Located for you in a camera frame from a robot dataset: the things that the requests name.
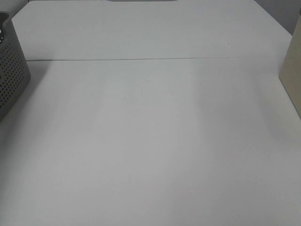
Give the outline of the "beige storage box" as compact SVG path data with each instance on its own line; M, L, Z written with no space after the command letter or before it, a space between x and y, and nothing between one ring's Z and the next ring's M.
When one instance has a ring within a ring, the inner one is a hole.
M301 12L282 64L279 79L296 112L301 116Z

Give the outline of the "grey perforated basket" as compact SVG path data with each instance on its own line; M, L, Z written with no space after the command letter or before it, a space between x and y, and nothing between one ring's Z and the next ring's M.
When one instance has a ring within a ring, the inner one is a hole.
M3 120L31 79L12 16L0 13L0 119Z

